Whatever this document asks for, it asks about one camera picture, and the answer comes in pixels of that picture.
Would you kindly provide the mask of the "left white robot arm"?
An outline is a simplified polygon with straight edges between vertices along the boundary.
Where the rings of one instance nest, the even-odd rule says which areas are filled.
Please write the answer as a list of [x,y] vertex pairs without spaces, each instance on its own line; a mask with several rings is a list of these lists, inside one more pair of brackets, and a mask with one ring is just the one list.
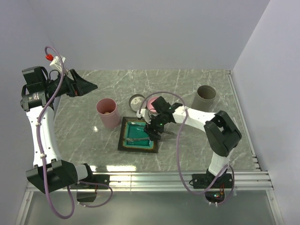
[[44,67],[30,67],[22,71],[26,84],[22,88],[21,108],[30,122],[34,142],[33,169],[26,172],[29,183],[42,193],[53,192],[77,182],[83,188],[90,188],[95,177],[87,164],[75,166],[62,160],[55,131],[54,107],[50,100],[55,91],[58,96],[81,97],[98,86],[84,80],[74,70],[71,77],[57,77],[52,80]]

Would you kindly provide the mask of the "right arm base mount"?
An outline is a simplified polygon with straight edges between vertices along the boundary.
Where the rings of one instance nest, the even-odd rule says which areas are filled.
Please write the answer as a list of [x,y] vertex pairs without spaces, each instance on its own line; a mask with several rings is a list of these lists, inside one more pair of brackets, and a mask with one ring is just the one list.
[[[210,174],[208,171],[205,174],[192,174],[192,179],[189,184],[193,187],[193,189],[205,189],[207,188],[215,177]],[[204,196],[209,204],[215,204],[218,206],[219,204],[224,203],[227,198],[225,194],[225,189],[230,188],[230,193],[228,197],[233,194],[235,186],[235,176],[230,173],[223,173],[214,184],[211,186],[212,189],[216,189],[216,191],[207,191],[204,193]]]

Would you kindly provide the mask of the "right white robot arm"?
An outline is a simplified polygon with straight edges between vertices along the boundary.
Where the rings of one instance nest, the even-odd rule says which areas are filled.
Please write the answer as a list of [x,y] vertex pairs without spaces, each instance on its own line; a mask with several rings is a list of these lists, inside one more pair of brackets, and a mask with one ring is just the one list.
[[152,141],[160,140],[160,134],[168,123],[188,125],[203,131],[213,151],[211,163],[208,167],[207,183],[211,187],[218,187],[223,183],[223,173],[229,165],[231,151],[236,148],[242,134],[225,111],[203,112],[184,106],[181,103],[173,105],[158,97],[151,105],[156,115],[149,115],[145,108],[136,113],[138,118],[146,121],[144,131]]

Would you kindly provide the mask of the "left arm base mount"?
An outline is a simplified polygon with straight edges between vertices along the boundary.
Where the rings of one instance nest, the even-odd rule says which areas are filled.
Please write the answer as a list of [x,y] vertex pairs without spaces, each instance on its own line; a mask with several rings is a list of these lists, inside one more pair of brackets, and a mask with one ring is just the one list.
[[105,200],[104,203],[100,203],[102,206],[106,204],[112,197],[113,191],[109,186],[110,184],[110,175],[108,174],[96,174],[91,177],[87,177],[84,180],[80,180],[75,187],[77,189],[76,199],[80,205],[85,205],[87,203],[94,203],[99,190],[109,190],[111,193],[108,197],[108,200]]

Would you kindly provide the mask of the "metal tongs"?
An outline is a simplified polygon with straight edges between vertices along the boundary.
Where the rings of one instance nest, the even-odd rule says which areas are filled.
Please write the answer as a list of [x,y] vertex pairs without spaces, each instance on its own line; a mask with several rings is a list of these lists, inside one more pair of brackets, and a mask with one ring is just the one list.
[[[145,125],[141,125],[141,124],[137,124],[135,122],[129,122],[129,125],[133,125],[133,126],[138,126],[138,127],[145,127]],[[175,135],[174,132],[170,132],[170,131],[163,131],[164,134],[168,134],[168,135]],[[135,141],[141,141],[141,140],[149,140],[149,137],[142,137],[142,138],[124,138],[124,140],[129,141],[129,142],[135,142]]]

